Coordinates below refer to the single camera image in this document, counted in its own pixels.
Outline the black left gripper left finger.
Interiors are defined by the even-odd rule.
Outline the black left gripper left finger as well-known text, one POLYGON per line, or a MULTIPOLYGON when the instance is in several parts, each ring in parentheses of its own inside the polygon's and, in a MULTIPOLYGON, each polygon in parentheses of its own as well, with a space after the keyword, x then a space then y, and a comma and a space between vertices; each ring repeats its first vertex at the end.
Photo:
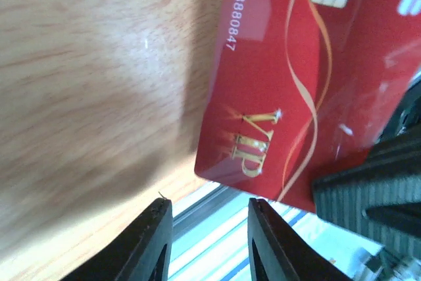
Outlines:
POLYGON ((63 279, 167 280, 172 235, 172 202, 157 198, 109 245, 63 279))

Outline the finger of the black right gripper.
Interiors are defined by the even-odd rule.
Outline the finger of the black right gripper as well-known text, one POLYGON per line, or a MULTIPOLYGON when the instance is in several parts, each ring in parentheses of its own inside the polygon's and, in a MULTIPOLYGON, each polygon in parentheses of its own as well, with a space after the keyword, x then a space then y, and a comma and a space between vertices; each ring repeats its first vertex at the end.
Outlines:
POLYGON ((376 144, 360 166, 312 184, 319 218, 420 258, 420 127, 376 144))

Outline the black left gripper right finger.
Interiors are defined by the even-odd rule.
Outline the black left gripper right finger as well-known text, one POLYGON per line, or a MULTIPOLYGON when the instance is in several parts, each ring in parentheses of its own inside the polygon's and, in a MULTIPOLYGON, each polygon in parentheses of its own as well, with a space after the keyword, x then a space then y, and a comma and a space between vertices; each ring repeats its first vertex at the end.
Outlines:
POLYGON ((250 198, 247 217, 252 280, 349 280, 311 248, 263 199, 250 198))

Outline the red VIP card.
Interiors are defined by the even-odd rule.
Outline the red VIP card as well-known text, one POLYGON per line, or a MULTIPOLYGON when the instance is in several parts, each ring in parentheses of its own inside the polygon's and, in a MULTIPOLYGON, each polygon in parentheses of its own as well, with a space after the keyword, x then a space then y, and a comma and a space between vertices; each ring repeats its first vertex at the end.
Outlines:
POLYGON ((223 0, 198 176, 314 211, 420 68, 420 0, 223 0))

